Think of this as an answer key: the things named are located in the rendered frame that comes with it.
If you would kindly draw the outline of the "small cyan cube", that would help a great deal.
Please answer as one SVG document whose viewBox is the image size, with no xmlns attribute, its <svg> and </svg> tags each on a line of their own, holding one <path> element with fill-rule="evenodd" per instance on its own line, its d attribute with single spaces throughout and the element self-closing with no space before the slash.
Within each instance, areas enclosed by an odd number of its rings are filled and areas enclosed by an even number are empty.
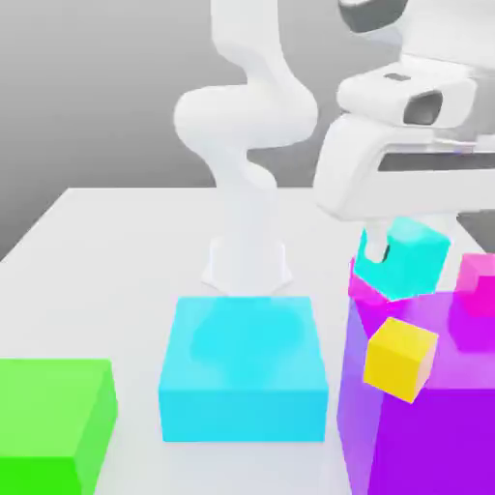
<svg viewBox="0 0 495 495">
<path fill-rule="evenodd" d="M 449 252 L 450 239 L 411 218 L 396 218 L 388 232 L 388 248 L 381 263 L 365 257 L 364 230 L 353 272 L 388 300 L 434 293 Z"/>
</svg>

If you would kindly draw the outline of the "large green box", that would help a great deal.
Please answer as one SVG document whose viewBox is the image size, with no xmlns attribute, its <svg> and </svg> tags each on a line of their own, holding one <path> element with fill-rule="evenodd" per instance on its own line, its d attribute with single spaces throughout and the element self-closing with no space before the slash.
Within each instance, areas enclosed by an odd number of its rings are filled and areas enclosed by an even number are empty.
<svg viewBox="0 0 495 495">
<path fill-rule="evenodd" d="M 0 495 L 94 495 L 117 416 L 107 359 L 0 359 Z"/>
</svg>

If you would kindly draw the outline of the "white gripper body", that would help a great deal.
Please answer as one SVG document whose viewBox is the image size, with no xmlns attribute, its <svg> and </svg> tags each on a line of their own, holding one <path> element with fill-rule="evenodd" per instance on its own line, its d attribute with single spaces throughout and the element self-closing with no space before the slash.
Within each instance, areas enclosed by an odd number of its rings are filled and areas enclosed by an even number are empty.
<svg viewBox="0 0 495 495">
<path fill-rule="evenodd" d="M 495 210 L 495 134 L 452 141 L 344 113 L 329 126 L 313 190 L 343 220 Z"/>
</svg>

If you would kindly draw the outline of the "large cyan box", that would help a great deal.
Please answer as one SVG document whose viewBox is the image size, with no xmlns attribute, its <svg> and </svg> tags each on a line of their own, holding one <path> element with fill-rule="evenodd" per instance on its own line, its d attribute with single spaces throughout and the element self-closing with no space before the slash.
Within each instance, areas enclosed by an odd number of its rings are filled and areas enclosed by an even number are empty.
<svg viewBox="0 0 495 495">
<path fill-rule="evenodd" d="M 178 299 L 159 384 L 166 442 L 322 442 L 329 385 L 309 297 Z"/>
</svg>

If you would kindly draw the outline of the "small yellow cube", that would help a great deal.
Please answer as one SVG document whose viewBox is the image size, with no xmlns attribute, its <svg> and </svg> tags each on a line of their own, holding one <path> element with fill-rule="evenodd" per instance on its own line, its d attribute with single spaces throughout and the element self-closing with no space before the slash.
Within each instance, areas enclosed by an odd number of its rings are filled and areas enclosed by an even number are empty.
<svg viewBox="0 0 495 495">
<path fill-rule="evenodd" d="M 368 341 L 364 382 L 412 404 L 428 380 L 439 336 L 389 317 Z"/>
</svg>

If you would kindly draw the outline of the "small magenta cube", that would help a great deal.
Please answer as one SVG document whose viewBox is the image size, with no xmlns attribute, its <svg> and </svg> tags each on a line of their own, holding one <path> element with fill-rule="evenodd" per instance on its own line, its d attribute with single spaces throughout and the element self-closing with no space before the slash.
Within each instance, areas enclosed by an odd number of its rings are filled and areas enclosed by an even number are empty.
<svg viewBox="0 0 495 495">
<path fill-rule="evenodd" d="M 391 301 L 354 273 L 355 258 L 350 261 L 346 340 L 355 335 L 370 339 L 389 316 L 401 313 L 408 299 Z"/>
<path fill-rule="evenodd" d="M 495 254 L 462 256 L 449 323 L 460 351 L 495 353 Z"/>
</svg>

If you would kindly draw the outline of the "large purple box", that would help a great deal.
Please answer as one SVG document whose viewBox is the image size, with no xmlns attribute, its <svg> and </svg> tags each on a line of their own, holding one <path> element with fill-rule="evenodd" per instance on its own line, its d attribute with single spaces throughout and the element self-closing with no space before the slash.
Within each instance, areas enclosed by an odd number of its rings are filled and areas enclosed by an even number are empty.
<svg viewBox="0 0 495 495">
<path fill-rule="evenodd" d="M 364 382 L 368 341 L 389 317 L 439 336 L 412 404 Z M 495 315 L 452 292 L 350 300 L 336 420 L 352 495 L 495 495 Z"/>
</svg>

